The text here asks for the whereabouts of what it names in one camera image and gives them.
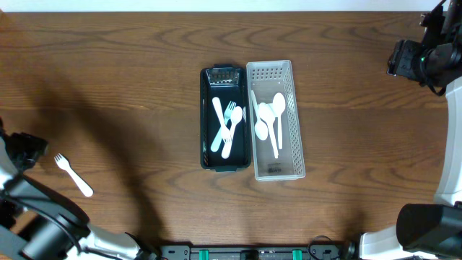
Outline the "white plastic fork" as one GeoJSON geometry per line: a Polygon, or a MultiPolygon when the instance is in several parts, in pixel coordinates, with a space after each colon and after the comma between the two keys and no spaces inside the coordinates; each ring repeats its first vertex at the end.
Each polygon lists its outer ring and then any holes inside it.
{"type": "Polygon", "coordinates": [[[71,168],[70,162],[62,154],[57,154],[54,160],[60,169],[69,174],[84,196],[91,197],[94,194],[92,187],[71,168]]]}
{"type": "Polygon", "coordinates": [[[231,142],[232,138],[231,138],[230,130],[227,128],[227,126],[225,124],[224,114],[223,114],[223,111],[222,111],[222,105],[221,105],[220,99],[218,97],[213,97],[212,98],[212,105],[214,106],[215,112],[217,114],[217,118],[219,120],[220,134],[221,134],[222,140],[225,143],[231,142]]]}

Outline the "mint green plastic utensil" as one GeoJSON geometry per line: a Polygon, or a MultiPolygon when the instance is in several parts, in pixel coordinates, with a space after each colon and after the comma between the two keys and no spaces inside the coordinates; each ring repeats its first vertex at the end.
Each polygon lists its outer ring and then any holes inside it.
{"type": "MultiPolygon", "coordinates": [[[[230,101],[228,106],[226,107],[226,110],[224,112],[225,125],[227,125],[228,121],[230,120],[232,111],[234,110],[235,106],[236,106],[236,102],[230,101]]],[[[211,144],[211,151],[216,152],[219,149],[221,142],[222,142],[221,129],[219,129],[219,131],[217,132],[211,144]]]]}

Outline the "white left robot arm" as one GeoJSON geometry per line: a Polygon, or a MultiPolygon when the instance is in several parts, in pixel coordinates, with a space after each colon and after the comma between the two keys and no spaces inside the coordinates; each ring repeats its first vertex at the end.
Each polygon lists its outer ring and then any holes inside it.
{"type": "Polygon", "coordinates": [[[24,172],[46,153],[46,140],[1,132],[1,253],[11,259],[160,259],[129,233],[92,226],[73,201],[24,172]]]}

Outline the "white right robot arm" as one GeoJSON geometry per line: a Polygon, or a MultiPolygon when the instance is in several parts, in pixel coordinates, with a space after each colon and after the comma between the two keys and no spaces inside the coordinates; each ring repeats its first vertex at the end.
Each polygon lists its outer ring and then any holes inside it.
{"type": "Polygon", "coordinates": [[[448,104],[443,172],[431,204],[406,204],[396,224],[364,233],[361,259],[461,258],[461,44],[402,41],[389,60],[392,75],[441,88],[448,104]]]}

